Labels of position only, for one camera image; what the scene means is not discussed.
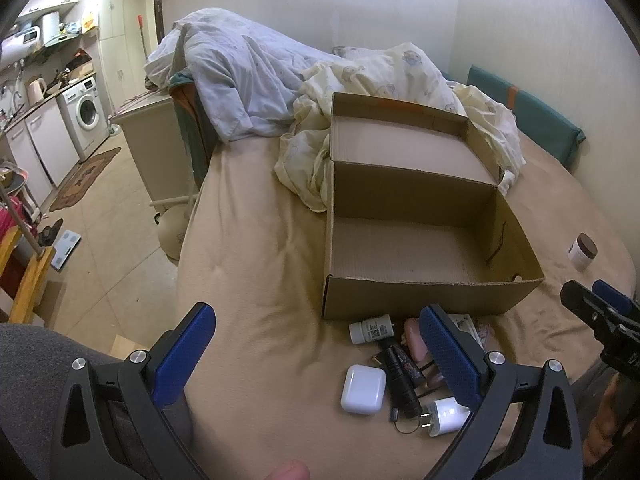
brown jar lid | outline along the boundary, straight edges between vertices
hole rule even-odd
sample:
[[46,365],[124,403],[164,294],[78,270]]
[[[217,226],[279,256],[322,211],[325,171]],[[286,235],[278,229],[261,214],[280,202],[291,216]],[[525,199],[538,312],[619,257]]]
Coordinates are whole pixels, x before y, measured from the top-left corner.
[[587,256],[590,260],[593,260],[598,254],[598,248],[596,244],[593,243],[593,240],[589,238],[586,234],[580,233],[578,235],[578,247]]

beige bed sheet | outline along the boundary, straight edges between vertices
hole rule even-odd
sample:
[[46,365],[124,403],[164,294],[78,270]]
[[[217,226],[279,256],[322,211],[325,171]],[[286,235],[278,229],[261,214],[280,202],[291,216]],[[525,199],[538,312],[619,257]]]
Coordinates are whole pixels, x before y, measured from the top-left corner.
[[[577,181],[521,137],[527,165],[508,202],[546,281],[506,315],[483,319],[497,339],[488,345],[520,364],[557,358],[574,380],[600,345],[560,305],[561,285],[601,278],[631,294],[636,272]],[[194,456],[212,479],[261,480],[290,458],[304,461],[312,480],[421,479],[452,436],[397,433],[388,398],[373,416],[341,409],[347,368],[370,364],[376,346],[353,346],[347,324],[320,319],[324,214],[277,181],[277,156],[278,139],[264,138],[238,140],[215,154],[182,248],[177,319],[205,301],[218,323],[186,387]],[[566,257],[581,231],[600,250],[582,275]],[[506,443],[515,417],[511,410],[495,449]]]

kettle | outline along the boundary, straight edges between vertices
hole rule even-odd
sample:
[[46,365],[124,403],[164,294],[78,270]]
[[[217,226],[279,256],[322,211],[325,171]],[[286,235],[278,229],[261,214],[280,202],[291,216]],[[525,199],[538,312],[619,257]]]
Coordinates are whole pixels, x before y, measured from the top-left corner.
[[33,107],[44,99],[44,92],[47,90],[47,84],[43,78],[36,79],[36,81],[29,83],[27,88],[27,99],[29,104]]

open cardboard box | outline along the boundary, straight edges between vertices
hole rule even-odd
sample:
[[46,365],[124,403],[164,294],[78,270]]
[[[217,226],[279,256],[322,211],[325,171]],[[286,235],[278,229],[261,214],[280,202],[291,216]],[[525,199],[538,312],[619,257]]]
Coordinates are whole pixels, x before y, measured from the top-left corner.
[[544,275],[467,118],[334,94],[322,316],[503,314]]

blanket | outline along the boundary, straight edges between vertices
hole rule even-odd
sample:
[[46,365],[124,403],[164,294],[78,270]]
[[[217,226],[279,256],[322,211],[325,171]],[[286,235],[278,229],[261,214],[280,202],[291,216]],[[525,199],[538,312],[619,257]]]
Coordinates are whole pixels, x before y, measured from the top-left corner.
[[450,88],[427,55],[403,43],[359,59],[319,62],[303,73],[302,95],[293,103],[295,122],[280,139],[275,173],[315,212],[326,210],[329,127],[334,92],[400,99],[470,115],[496,153],[505,177],[503,193],[524,164],[518,129],[507,108],[475,87]]
[[174,23],[145,71],[160,88],[188,69],[223,142],[277,137],[293,120],[303,71],[337,56],[299,43],[225,9],[202,9]]

